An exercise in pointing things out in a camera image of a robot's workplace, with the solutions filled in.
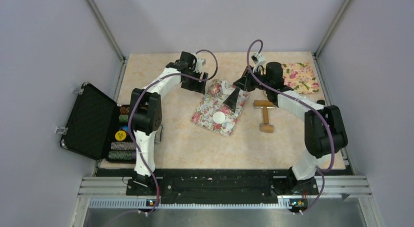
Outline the white dough piece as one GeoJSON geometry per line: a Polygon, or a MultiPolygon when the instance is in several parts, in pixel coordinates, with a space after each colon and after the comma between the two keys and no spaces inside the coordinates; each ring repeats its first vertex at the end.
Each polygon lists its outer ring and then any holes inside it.
{"type": "Polygon", "coordinates": [[[230,96],[237,88],[227,81],[222,81],[220,83],[221,85],[221,94],[224,96],[230,96]]]}

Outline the new round cut wrapper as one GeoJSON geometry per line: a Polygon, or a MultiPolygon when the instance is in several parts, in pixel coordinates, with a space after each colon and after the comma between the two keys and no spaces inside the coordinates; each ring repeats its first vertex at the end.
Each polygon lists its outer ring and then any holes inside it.
{"type": "Polygon", "coordinates": [[[217,111],[212,115],[213,122],[216,124],[222,124],[226,120],[225,113],[217,111]]]}

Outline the white floral tray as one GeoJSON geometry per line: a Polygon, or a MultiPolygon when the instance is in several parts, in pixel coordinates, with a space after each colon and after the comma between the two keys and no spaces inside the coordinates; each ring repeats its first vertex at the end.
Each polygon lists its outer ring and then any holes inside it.
{"type": "MultiPolygon", "coordinates": [[[[214,79],[211,84],[221,83],[222,81],[223,80],[220,79],[214,79]]],[[[229,137],[233,134],[236,128],[236,124],[239,121],[248,96],[248,92],[241,90],[239,92],[236,110],[231,111],[227,106],[223,104],[224,100],[228,96],[224,96],[222,94],[212,96],[209,95],[206,91],[205,95],[201,99],[199,106],[195,109],[191,117],[191,121],[195,125],[198,125],[204,129],[220,134],[224,137],[229,137]],[[221,111],[226,115],[226,120],[222,124],[216,124],[213,122],[212,115],[217,111],[221,111]]]]}

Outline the wooden dough roller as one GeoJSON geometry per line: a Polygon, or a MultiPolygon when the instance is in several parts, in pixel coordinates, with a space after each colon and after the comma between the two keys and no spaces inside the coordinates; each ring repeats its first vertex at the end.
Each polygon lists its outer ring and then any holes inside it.
{"type": "Polygon", "coordinates": [[[274,126],[269,123],[269,109],[275,109],[275,105],[267,100],[254,100],[254,108],[262,109],[262,122],[259,124],[259,130],[263,133],[273,133],[274,126]]]}

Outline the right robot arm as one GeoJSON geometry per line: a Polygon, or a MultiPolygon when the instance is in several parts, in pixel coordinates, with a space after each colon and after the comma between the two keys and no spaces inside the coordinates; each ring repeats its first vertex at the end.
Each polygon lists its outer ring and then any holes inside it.
{"type": "Polygon", "coordinates": [[[289,168],[286,180],[288,191],[299,194],[314,180],[317,172],[324,172],[321,166],[326,161],[330,162],[326,171],[332,169],[335,154],[348,144],[348,138],[337,106],[325,106],[301,97],[284,81],[279,62],[269,62],[265,67],[247,65],[241,78],[233,83],[235,90],[225,99],[224,105],[235,111],[239,92],[260,89],[265,91],[272,105],[303,121],[305,152],[289,168]]]}

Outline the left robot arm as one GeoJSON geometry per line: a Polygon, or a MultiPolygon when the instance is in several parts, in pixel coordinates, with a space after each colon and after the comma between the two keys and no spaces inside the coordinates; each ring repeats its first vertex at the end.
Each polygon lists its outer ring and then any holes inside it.
{"type": "Polygon", "coordinates": [[[208,80],[208,73],[202,71],[205,64],[205,59],[196,54],[182,52],[150,84],[131,93],[128,132],[135,145],[133,180],[144,194],[153,193],[157,186],[154,145],[162,125],[162,98],[177,85],[204,94],[208,80]]]}

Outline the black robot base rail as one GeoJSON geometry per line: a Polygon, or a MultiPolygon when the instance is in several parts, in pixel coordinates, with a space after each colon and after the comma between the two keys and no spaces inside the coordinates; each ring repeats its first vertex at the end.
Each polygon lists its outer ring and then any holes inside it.
{"type": "Polygon", "coordinates": [[[290,170],[157,169],[157,181],[134,175],[127,196],[160,196],[160,203],[201,205],[276,204],[283,195],[319,193],[315,178],[297,181],[290,170]]]}

